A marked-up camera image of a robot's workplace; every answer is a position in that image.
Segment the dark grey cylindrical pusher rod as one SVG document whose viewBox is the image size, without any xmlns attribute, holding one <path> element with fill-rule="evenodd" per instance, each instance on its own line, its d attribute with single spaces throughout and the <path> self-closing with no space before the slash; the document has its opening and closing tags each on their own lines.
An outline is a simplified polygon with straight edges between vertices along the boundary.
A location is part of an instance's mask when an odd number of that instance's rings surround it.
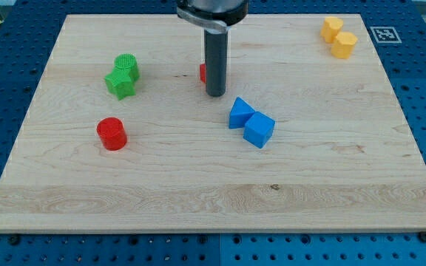
<svg viewBox="0 0 426 266">
<path fill-rule="evenodd" d="M 206 93 L 220 97 L 226 92 L 228 34 L 204 31 Z"/>
</svg>

